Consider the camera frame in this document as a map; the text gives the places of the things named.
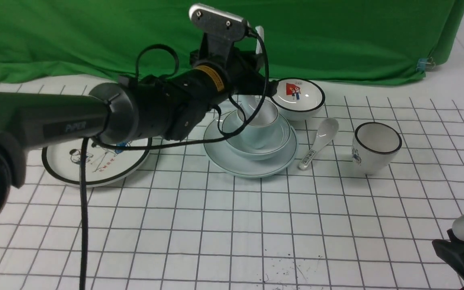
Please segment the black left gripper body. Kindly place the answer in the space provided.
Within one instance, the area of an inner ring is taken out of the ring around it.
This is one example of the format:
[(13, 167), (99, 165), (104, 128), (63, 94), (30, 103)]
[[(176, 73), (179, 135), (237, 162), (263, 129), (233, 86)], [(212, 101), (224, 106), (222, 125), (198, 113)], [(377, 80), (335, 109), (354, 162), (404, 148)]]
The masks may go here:
[[(250, 68), (245, 52), (233, 48), (227, 61), (218, 56), (203, 57), (198, 50), (190, 53), (190, 92), (210, 105), (219, 105), (231, 95), (238, 94), (240, 80)], [(277, 81), (271, 81), (276, 93)]]

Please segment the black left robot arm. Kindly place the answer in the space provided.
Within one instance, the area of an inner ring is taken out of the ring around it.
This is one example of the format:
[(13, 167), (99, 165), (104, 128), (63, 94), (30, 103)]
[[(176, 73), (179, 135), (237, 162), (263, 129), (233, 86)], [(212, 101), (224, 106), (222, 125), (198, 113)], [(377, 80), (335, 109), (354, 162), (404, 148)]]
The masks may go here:
[(88, 95), (0, 92), (0, 212), (11, 187), (25, 183), (29, 151), (81, 138), (182, 141), (233, 94), (276, 92), (265, 54), (233, 48), (223, 60), (194, 51), (190, 61), (193, 68), (177, 76), (122, 77)]

